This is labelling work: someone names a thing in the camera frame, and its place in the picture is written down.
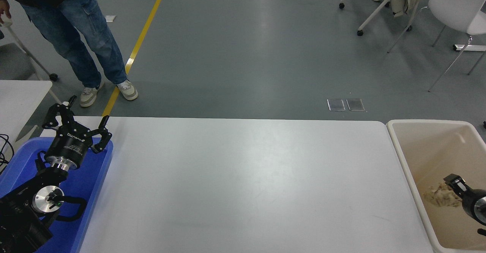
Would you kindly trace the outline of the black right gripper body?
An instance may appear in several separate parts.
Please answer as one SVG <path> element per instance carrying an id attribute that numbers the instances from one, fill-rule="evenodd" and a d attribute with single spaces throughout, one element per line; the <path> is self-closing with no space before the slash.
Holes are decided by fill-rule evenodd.
<path id="1" fill-rule="evenodd" d="M 463 195 L 463 210 L 482 225 L 486 225 L 486 191 L 470 189 Z"/>

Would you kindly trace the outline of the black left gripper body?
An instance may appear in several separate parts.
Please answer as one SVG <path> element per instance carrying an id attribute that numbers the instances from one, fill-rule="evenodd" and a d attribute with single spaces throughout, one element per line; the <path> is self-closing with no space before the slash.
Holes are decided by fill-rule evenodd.
<path id="1" fill-rule="evenodd" d="M 52 167 L 54 164 L 64 164 L 68 168 L 80 168 L 92 144 L 91 137 L 82 137 L 81 134 L 73 132 L 58 132 L 46 151 L 44 160 Z"/>

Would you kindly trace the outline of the person's hand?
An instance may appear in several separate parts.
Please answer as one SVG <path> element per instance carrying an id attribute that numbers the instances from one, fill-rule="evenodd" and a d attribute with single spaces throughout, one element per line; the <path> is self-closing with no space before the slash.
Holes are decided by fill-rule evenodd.
<path id="1" fill-rule="evenodd" d="M 2 17 L 11 19 L 10 4 L 7 0 L 0 0 L 0 23 L 4 23 L 5 20 Z"/>

